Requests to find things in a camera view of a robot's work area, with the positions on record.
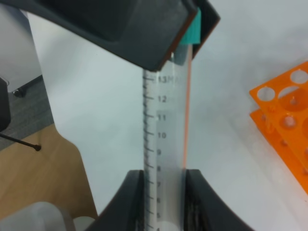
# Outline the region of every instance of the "clear plastic tube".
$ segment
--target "clear plastic tube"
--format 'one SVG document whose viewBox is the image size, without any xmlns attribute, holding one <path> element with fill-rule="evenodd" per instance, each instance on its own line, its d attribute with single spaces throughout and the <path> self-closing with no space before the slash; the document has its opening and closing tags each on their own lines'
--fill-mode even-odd
<svg viewBox="0 0 308 231">
<path fill-rule="evenodd" d="M 146 231 L 182 231 L 192 46 L 143 72 Z"/>
</svg>

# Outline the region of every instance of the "white wall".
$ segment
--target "white wall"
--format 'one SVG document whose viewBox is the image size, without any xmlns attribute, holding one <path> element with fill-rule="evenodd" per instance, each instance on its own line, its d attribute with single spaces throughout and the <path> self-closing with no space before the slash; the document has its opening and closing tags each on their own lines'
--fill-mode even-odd
<svg viewBox="0 0 308 231">
<path fill-rule="evenodd" d="M 11 92 L 41 75 L 27 18 L 0 4 L 0 77 Z"/>
</svg>

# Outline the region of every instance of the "teal tab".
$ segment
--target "teal tab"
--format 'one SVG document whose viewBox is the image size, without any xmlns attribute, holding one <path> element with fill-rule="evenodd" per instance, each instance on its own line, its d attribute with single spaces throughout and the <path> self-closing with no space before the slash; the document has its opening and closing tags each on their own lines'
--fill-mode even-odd
<svg viewBox="0 0 308 231">
<path fill-rule="evenodd" d="M 198 13 L 193 19 L 191 25 L 182 37 L 180 44 L 198 44 L 201 39 L 201 10 L 198 8 Z"/>
</svg>

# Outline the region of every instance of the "gray carpet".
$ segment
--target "gray carpet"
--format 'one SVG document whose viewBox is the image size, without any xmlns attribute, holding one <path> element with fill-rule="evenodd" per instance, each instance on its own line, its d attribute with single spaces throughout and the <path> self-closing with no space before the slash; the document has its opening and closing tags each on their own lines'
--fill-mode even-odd
<svg viewBox="0 0 308 231">
<path fill-rule="evenodd" d="M 11 123 L 1 132 L 20 140 L 53 123 L 43 78 L 36 78 L 25 89 L 24 98 L 9 93 Z M 11 144 L 13 142 L 0 138 L 0 150 Z"/>
</svg>

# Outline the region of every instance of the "black holder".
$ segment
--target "black holder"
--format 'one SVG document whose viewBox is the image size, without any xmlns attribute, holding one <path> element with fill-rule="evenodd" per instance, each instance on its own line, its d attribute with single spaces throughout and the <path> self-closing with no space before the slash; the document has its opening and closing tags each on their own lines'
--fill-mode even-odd
<svg viewBox="0 0 308 231">
<path fill-rule="evenodd" d="M 219 15 L 207 0 L 0 0 L 34 13 L 150 71 L 160 70 L 197 14 L 201 44 Z"/>
<path fill-rule="evenodd" d="M 143 171 L 128 172 L 112 201 L 87 231 L 144 231 L 143 186 Z M 185 231 L 252 231 L 217 196 L 200 170 L 186 171 L 185 191 Z"/>
</svg>

